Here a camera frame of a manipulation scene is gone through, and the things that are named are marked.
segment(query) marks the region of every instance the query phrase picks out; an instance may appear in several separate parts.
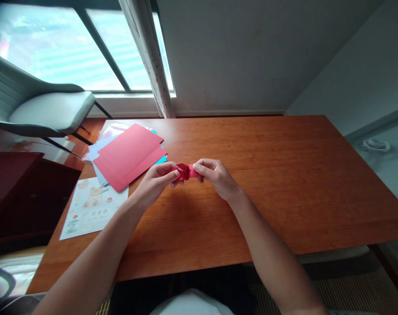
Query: white curtain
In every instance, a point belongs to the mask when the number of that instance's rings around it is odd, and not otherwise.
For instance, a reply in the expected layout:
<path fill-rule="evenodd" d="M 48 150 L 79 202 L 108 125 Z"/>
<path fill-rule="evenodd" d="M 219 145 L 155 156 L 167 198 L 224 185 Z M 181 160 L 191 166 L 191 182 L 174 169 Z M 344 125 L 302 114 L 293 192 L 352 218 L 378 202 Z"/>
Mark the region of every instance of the white curtain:
<path fill-rule="evenodd" d="M 119 0 L 139 54 L 145 65 L 157 107 L 164 118 L 175 118 L 149 0 Z"/>

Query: metal chair leg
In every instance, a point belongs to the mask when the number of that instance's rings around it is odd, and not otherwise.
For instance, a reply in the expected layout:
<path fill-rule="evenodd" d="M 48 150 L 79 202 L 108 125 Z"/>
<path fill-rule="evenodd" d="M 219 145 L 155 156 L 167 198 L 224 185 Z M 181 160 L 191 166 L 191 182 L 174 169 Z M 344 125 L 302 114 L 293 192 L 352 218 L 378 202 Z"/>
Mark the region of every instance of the metal chair leg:
<path fill-rule="evenodd" d="M 71 155 L 74 155 L 74 156 L 78 157 L 75 153 L 73 153 L 72 151 L 70 151 L 68 148 L 62 146 L 61 144 L 57 143 L 56 141 L 51 140 L 50 138 L 42 138 L 42 139 L 43 139 L 44 141 L 47 141 L 48 143 L 52 144 L 53 146 L 55 146 L 55 147 L 57 147 L 57 148 L 59 148 L 59 149 L 65 150 L 66 152 L 69 152 Z"/>
<path fill-rule="evenodd" d="M 92 145 L 92 144 L 93 144 L 91 141 L 85 139 L 83 136 L 81 136 L 80 134 L 78 134 L 78 133 L 76 133 L 76 132 L 74 132 L 74 133 L 72 134 L 72 136 L 75 136 L 75 137 L 78 138 L 80 141 L 85 142 L 87 145 Z"/>
<path fill-rule="evenodd" d="M 104 108 L 102 108 L 102 106 L 101 106 L 100 104 L 98 104 L 97 101 L 95 101 L 94 104 L 95 104 L 95 105 L 99 108 L 99 110 L 100 110 L 101 112 L 103 112 L 108 118 L 114 119 L 113 117 L 111 117 L 111 115 L 110 115 Z"/>
<path fill-rule="evenodd" d="M 86 128 L 83 127 L 82 125 L 80 125 L 79 128 L 81 128 L 81 129 L 85 130 L 87 133 L 91 134 L 91 133 L 90 133 L 89 131 L 87 131 Z"/>

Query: wooden table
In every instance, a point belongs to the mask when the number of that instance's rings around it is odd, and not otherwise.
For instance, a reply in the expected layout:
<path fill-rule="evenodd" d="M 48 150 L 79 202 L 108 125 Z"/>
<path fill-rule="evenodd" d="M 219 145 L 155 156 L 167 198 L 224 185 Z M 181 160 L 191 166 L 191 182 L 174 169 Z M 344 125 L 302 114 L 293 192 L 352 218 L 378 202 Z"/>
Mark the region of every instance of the wooden table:
<path fill-rule="evenodd" d="M 324 116 L 122 122 L 155 129 L 170 161 L 223 161 L 295 254 L 398 240 L 398 200 Z M 81 179 L 94 176 L 87 164 Z M 68 207 L 27 293 L 49 290 L 98 235 L 59 241 Z M 190 180 L 146 211 L 116 281 L 249 261 L 226 202 L 210 183 Z"/>

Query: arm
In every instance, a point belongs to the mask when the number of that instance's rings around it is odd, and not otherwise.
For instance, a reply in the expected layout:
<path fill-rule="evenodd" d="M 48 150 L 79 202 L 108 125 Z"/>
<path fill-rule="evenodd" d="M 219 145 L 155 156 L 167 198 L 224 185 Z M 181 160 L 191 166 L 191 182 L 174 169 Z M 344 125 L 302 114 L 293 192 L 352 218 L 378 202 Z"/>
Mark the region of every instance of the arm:
<path fill-rule="evenodd" d="M 282 314 L 327 314 L 313 284 L 289 248 L 261 216 L 221 161 L 201 159 L 198 178 L 211 181 L 228 202 L 243 231 L 261 281 Z"/>
<path fill-rule="evenodd" d="M 174 162 L 154 165 L 107 226 L 54 284 L 34 311 L 40 314 L 95 314 L 113 283 L 121 256 L 143 213 L 179 177 Z"/>

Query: forearm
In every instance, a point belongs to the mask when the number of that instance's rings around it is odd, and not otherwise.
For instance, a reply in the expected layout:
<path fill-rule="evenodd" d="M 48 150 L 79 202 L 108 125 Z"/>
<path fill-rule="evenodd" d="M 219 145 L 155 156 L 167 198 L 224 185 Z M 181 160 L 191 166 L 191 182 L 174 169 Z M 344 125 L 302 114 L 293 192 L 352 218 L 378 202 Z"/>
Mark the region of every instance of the forearm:
<path fill-rule="evenodd" d="M 302 266 L 276 232 L 261 216 L 246 193 L 229 202 L 247 241 L 264 286 L 283 314 L 324 307 Z"/>
<path fill-rule="evenodd" d="M 128 199 L 54 284 L 34 314 L 95 314 L 143 213 L 144 209 Z"/>

